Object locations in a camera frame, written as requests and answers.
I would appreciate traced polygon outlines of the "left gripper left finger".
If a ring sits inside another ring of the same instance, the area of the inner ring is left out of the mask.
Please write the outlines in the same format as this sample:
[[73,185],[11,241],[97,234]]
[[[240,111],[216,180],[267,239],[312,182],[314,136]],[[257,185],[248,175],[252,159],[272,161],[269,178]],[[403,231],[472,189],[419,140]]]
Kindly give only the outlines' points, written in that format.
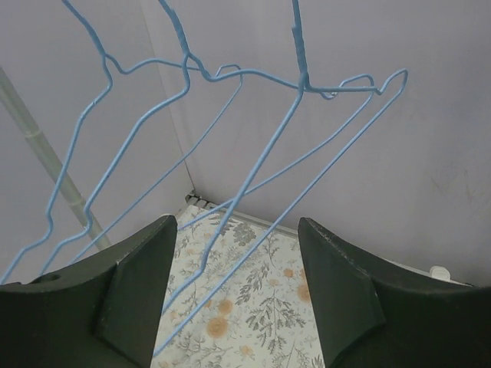
[[27,284],[1,287],[3,367],[148,367],[176,245],[164,215]]

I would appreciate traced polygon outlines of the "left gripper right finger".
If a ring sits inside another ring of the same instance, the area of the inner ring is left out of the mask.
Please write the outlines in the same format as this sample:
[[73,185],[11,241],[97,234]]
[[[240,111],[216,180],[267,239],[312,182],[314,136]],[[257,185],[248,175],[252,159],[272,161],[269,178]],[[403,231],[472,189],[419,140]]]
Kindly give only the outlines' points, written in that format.
[[490,289],[407,270],[301,218],[327,367],[488,367]]

